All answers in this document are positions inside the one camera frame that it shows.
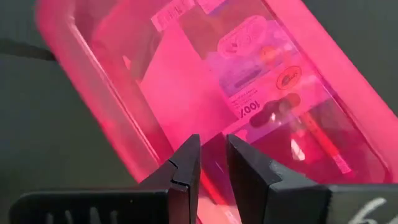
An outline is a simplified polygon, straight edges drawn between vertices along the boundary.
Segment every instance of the round sticker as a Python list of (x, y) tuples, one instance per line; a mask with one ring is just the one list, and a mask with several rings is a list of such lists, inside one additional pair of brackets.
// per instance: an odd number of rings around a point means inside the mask
[(280, 90), (287, 90), (295, 86), (301, 77), (301, 68), (298, 66), (291, 66), (282, 72), (277, 80), (276, 86)]

